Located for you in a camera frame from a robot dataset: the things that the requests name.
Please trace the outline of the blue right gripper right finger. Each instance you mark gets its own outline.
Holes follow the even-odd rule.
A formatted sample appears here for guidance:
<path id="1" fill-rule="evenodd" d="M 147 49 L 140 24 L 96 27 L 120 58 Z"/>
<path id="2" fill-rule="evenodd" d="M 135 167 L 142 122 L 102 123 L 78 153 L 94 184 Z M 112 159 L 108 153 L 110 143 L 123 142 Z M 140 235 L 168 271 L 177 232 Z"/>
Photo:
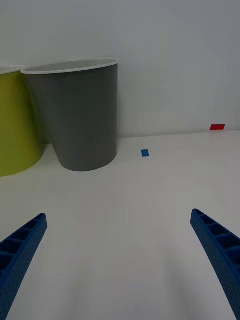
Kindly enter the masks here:
<path id="1" fill-rule="evenodd" d="M 240 238 L 198 209 L 192 210 L 190 224 L 240 319 Z"/>

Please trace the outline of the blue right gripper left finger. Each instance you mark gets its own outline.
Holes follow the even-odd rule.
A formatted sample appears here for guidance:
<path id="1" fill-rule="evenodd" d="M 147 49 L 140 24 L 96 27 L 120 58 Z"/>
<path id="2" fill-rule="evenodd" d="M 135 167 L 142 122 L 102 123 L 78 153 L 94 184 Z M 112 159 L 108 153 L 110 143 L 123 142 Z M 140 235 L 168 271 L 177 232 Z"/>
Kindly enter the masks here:
<path id="1" fill-rule="evenodd" d="M 0 319 L 7 318 L 47 228 L 41 213 L 0 243 Z"/>

